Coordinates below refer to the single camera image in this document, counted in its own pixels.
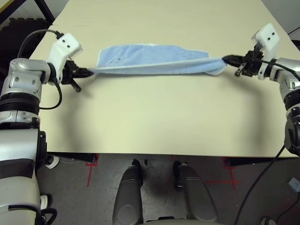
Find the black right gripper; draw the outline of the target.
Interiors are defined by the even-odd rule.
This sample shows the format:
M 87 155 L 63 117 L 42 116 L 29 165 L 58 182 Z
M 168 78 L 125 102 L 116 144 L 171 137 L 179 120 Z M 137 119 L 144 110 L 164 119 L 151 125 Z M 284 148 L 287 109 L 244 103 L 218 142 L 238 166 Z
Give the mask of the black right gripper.
M 262 58 L 262 51 L 248 51 L 245 56 L 227 55 L 224 56 L 222 60 L 226 64 L 238 68 L 235 71 L 236 77 L 240 77 L 241 75 L 252 77 L 258 74 L 259 69 L 262 65 L 262 63 L 260 62 Z

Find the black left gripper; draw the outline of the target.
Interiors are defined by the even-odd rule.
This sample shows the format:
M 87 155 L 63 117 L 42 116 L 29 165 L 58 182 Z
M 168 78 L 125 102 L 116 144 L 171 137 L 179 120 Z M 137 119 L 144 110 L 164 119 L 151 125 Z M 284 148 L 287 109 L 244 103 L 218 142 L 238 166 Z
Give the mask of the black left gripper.
M 82 88 L 77 84 L 75 79 L 87 78 L 92 76 L 94 73 L 87 68 L 79 68 L 74 61 L 67 60 L 62 71 L 63 85 L 71 85 L 76 92 L 81 92 Z

